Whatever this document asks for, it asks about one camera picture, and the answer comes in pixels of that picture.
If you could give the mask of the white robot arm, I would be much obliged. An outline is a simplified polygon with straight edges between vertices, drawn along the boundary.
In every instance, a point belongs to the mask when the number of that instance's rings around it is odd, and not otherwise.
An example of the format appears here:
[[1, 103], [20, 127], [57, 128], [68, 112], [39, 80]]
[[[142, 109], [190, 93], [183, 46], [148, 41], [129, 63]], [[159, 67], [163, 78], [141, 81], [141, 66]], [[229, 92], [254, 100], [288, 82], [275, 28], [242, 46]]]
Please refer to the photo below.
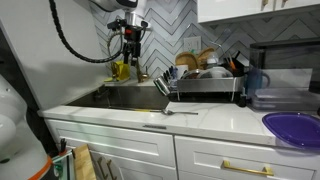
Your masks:
[[90, 0], [106, 12], [123, 10], [124, 19], [116, 19], [107, 25], [108, 29], [119, 32], [125, 64], [135, 66], [141, 55], [141, 40], [151, 27], [145, 20], [147, 0]]

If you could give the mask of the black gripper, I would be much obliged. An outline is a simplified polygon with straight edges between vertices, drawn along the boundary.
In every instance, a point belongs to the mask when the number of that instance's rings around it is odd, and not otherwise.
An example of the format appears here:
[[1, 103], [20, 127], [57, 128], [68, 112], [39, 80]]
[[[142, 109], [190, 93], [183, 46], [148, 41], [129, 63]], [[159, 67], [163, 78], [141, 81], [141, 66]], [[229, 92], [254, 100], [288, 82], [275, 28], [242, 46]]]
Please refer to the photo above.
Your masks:
[[140, 57], [141, 40], [145, 35], [149, 23], [142, 20], [139, 26], [129, 25], [125, 19], [116, 19], [108, 23], [107, 28], [112, 31], [124, 29], [122, 32], [125, 42], [123, 44], [124, 64], [128, 64], [131, 53], [131, 65], [135, 66]]

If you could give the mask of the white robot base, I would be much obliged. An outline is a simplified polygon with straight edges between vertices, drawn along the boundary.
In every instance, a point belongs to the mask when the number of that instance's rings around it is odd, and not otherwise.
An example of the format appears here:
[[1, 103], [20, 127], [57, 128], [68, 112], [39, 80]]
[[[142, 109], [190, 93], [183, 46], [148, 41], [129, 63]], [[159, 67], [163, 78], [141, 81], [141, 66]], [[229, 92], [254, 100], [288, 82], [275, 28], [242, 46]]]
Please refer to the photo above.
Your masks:
[[27, 120], [27, 103], [0, 75], [0, 180], [44, 180], [51, 159]]

